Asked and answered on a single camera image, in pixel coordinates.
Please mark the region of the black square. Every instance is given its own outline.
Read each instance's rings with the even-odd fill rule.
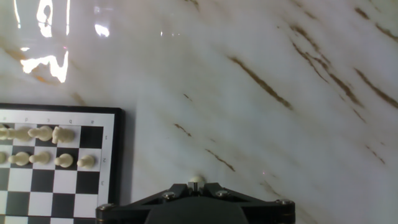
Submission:
[[[99,172],[77,172],[76,194],[98,194]]]
[[[73,163],[70,167],[63,168],[62,166],[55,166],[56,170],[77,170],[77,160],[79,158],[79,149],[74,148],[57,148],[57,157],[67,153],[72,156]]]
[[[0,124],[2,124],[4,127],[6,127],[6,128],[14,128],[15,127],[15,124],[14,123],[0,123]],[[12,143],[14,142],[14,140],[0,140],[0,145],[3,145],[3,146],[12,146]]]
[[[18,152],[26,152],[31,156],[35,152],[35,147],[34,146],[13,146],[12,147],[12,155],[16,155]],[[31,168],[33,168],[33,164],[28,163],[24,166],[19,166],[17,164],[11,164],[11,168],[31,169]]]
[[[53,194],[51,217],[73,218],[74,194]]]
[[[42,126],[48,126],[50,127],[52,130],[54,130],[55,127],[57,127],[57,125],[48,125],[48,124],[38,124],[37,128],[41,128]],[[56,147],[57,144],[53,144],[52,143],[52,139],[48,140],[48,141],[42,141],[40,139],[36,139],[36,146],[44,146],[44,147]]]
[[[104,127],[82,126],[80,134],[80,148],[101,149]]]
[[[33,192],[52,192],[54,186],[55,170],[33,170],[32,188]]]
[[[6,215],[27,216],[29,192],[8,192]]]
[[[73,224],[95,224],[94,218],[75,218]]]
[[[50,217],[28,217],[27,224],[50,224]]]
[[[0,168],[0,190],[8,189],[8,178],[10,176],[10,169]]]

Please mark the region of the chessboard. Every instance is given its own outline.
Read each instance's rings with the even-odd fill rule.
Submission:
[[[96,207],[118,203],[122,116],[119,108],[12,105],[0,103],[0,124],[9,129],[48,126],[74,132],[69,142],[31,138],[0,140],[0,224],[94,224]],[[46,164],[9,162],[20,152],[47,152]],[[54,161],[69,154],[68,167]],[[77,162],[90,156],[87,167]]]

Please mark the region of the white pawn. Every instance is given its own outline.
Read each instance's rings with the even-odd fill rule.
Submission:
[[[55,127],[52,132],[52,142],[54,144],[72,142],[74,137],[75,133],[70,129]]]
[[[77,166],[90,169],[94,166],[94,163],[95,163],[94,157],[87,155],[83,156],[81,159],[79,159],[79,161],[77,161]]]
[[[56,158],[54,160],[55,165],[61,166],[63,168],[68,168],[72,165],[73,163],[73,158],[69,154],[62,154],[60,157]]]
[[[31,137],[28,135],[29,127],[22,127],[18,130],[15,130],[14,128],[9,128],[8,129],[8,139],[18,139],[20,141],[29,141]]]
[[[28,135],[32,138],[38,138],[41,141],[48,141],[52,138],[52,129],[48,126],[30,129]]]
[[[26,152],[18,152],[15,156],[10,156],[8,162],[24,166],[29,163],[29,154]]]
[[[6,154],[4,152],[0,152],[0,164],[6,161]]]
[[[4,126],[0,127],[0,140],[6,140],[10,136],[10,131]]]
[[[45,165],[50,161],[50,154],[48,152],[40,152],[37,155],[31,155],[29,161],[31,163],[37,162],[41,165]]]

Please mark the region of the screw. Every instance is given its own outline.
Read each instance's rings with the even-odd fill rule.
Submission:
[[[115,206],[116,205],[113,204],[113,203],[107,203],[107,204],[100,205],[97,209],[101,210],[101,211],[105,211],[105,210],[109,210],[109,209],[111,209],[111,208],[113,208]]]
[[[162,194],[162,197],[166,200],[171,200],[171,199],[175,198],[175,193],[174,192],[164,192]]]
[[[289,200],[289,199],[278,199],[278,200],[276,200],[275,201],[276,203],[281,203],[282,205],[287,205],[287,204],[290,204],[290,203],[292,203],[292,201],[291,200]]]
[[[219,191],[216,192],[216,196],[219,197],[219,198],[226,197],[226,196],[228,196],[228,191],[226,191],[226,190],[219,190]]]

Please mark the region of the white marble surface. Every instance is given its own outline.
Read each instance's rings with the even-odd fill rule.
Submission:
[[[124,204],[200,174],[395,223],[397,87],[395,0],[0,1],[0,101],[126,110]]]

